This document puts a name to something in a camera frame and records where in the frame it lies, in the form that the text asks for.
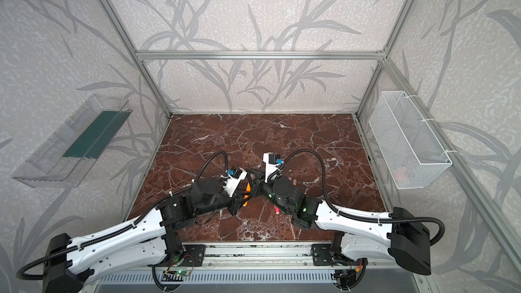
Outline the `orange highlighter pen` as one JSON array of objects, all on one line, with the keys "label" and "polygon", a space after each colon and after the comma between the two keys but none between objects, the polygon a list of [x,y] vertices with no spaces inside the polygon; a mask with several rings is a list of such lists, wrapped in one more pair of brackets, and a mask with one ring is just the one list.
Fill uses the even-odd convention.
[{"label": "orange highlighter pen", "polygon": [[246,207],[248,205],[248,200],[250,199],[249,193],[252,191],[250,183],[247,184],[244,194],[244,203],[243,206]]}]

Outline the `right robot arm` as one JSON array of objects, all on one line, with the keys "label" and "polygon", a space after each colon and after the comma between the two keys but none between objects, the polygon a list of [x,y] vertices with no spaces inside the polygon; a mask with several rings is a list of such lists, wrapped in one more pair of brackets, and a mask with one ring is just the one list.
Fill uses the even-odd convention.
[{"label": "right robot arm", "polygon": [[287,176],[268,179],[259,170],[247,176],[253,196],[267,198],[300,229],[335,231],[331,248],[336,262],[389,259],[419,275],[431,274],[431,247],[444,235],[444,223],[416,217],[404,208],[365,212],[305,195]]}]

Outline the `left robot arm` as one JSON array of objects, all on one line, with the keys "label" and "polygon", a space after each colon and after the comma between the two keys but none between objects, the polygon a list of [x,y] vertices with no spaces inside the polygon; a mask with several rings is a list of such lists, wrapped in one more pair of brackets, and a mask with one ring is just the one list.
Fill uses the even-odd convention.
[{"label": "left robot arm", "polygon": [[57,235],[46,255],[22,266],[16,277],[42,282],[43,292],[80,292],[90,282],[126,269],[175,265],[187,254],[178,231],[205,214],[235,214],[244,205],[244,196],[236,192],[243,182],[243,176],[198,180],[119,225],[79,237]]}]

